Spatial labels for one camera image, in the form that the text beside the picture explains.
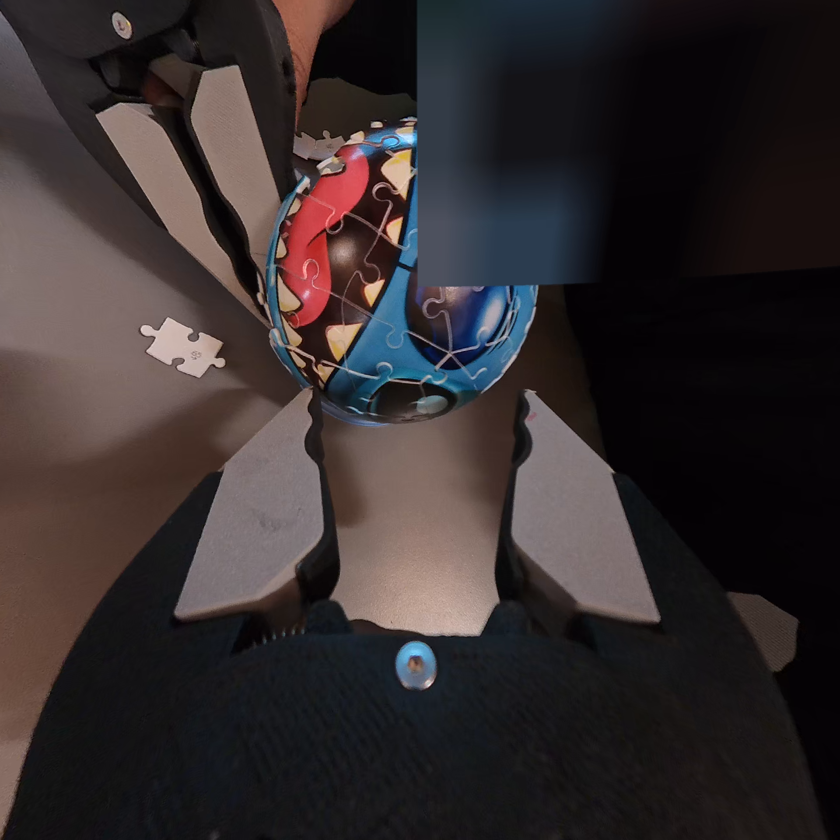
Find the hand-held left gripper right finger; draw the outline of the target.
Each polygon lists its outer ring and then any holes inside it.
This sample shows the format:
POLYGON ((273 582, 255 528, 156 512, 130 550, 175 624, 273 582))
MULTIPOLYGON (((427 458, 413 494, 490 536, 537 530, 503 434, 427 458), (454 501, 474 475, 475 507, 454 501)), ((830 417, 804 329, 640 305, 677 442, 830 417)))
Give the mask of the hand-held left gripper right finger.
POLYGON ((541 399, 522 391, 502 509, 496 582, 544 634, 580 616, 655 627, 648 584, 613 469, 541 399))

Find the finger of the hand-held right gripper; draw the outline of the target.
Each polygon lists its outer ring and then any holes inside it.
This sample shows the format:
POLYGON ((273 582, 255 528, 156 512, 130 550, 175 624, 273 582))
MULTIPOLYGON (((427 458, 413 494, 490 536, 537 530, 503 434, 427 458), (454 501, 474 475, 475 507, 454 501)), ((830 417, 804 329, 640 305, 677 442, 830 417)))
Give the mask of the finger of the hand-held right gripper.
POLYGON ((281 194, 237 65, 197 72, 186 123, 234 240, 245 251, 245 266, 255 272, 255 290, 264 291, 281 194))
POLYGON ((152 106, 120 102, 97 120, 170 236, 263 325, 268 320, 239 283, 205 217, 200 194, 152 106))

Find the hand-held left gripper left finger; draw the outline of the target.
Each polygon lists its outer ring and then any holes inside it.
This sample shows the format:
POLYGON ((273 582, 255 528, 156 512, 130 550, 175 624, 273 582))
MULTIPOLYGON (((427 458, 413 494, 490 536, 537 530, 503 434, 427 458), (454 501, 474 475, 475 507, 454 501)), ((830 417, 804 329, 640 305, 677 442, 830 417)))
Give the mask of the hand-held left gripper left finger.
POLYGON ((174 616, 235 614, 292 623, 340 576, 323 465, 322 409, 308 388, 224 466, 174 616))

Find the blue puzzle ball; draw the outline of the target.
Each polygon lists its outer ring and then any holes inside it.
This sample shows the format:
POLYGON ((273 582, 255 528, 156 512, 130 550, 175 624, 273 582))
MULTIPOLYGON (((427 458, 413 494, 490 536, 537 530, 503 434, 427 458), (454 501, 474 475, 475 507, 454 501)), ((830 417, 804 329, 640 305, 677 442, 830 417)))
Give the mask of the blue puzzle ball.
POLYGON ((266 259, 270 345, 350 424, 431 420, 511 367, 537 286, 427 287, 417 271, 417 118, 376 121, 298 174, 266 259))

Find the person's right hand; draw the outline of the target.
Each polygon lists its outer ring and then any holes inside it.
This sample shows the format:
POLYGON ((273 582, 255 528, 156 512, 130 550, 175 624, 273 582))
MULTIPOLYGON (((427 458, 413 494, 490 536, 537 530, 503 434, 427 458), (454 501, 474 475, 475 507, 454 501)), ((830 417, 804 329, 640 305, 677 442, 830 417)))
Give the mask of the person's right hand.
POLYGON ((299 115, 308 89, 314 53, 331 15, 328 1, 273 1, 290 48, 296 82, 296 114, 299 115))

